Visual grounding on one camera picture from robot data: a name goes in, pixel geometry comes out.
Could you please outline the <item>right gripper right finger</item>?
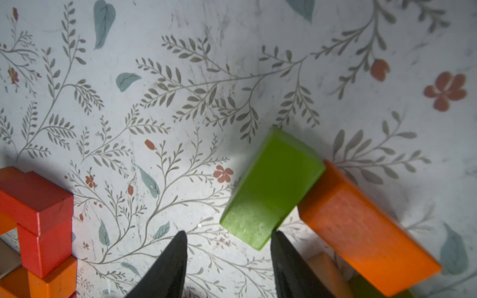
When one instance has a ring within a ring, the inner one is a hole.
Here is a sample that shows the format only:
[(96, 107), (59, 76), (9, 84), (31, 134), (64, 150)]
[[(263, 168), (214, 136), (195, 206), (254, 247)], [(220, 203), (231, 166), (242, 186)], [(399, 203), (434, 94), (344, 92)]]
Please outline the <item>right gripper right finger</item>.
[(271, 256), (279, 298), (332, 298), (283, 232), (271, 236)]

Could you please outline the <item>red rectangular block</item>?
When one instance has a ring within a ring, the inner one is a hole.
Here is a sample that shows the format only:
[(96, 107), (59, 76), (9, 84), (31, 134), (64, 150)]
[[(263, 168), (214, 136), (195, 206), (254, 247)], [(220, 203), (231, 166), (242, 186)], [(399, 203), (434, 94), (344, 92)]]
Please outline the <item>red rectangular block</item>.
[(1, 181), (1, 211), (41, 235), (73, 217), (73, 195), (31, 171)]
[(40, 236), (17, 226), (22, 266), (43, 278), (72, 255), (72, 220), (63, 221)]

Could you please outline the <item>natural wood block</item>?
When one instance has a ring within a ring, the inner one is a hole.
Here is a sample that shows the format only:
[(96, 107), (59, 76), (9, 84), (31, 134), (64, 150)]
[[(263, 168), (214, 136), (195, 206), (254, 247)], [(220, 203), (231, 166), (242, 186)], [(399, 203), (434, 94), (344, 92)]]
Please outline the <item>natural wood block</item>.
[(349, 283), (328, 254), (320, 253), (306, 263), (335, 298), (354, 298)]
[(21, 256), (4, 241), (0, 241), (0, 279), (21, 267)]

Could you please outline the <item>orange rectangular block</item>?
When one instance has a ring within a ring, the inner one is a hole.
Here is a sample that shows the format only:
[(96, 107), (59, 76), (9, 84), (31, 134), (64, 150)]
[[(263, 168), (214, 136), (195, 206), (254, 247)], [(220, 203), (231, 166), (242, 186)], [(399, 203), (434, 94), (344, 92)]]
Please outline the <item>orange rectangular block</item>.
[[(8, 179), (14, 178), (23, 174), (22, 171), (18, 170), (13, 166), (9, 166), (1, 169), (1, 182), (4, 182)], [(4, 203), (4, 194), (1, 192), (1, 235), (13, 230), (16, 228), (17, 222), (14, 220), (13, 215), (10, 211), (7, 210), (7, 207)]]

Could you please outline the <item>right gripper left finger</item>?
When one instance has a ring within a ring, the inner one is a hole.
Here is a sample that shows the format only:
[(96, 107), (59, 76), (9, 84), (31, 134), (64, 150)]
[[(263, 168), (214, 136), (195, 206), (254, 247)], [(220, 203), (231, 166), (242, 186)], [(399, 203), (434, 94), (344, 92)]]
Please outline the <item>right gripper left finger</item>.
[(181, 298), (186, 277), (187, 235), (178, 232), (126, 298)]

